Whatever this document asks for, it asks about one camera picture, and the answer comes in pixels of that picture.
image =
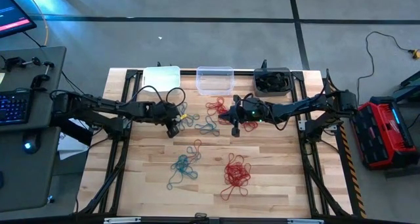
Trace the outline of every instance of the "monitor screen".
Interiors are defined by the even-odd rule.
[[[0,38],[36,28],[13,0],[0,0]]]

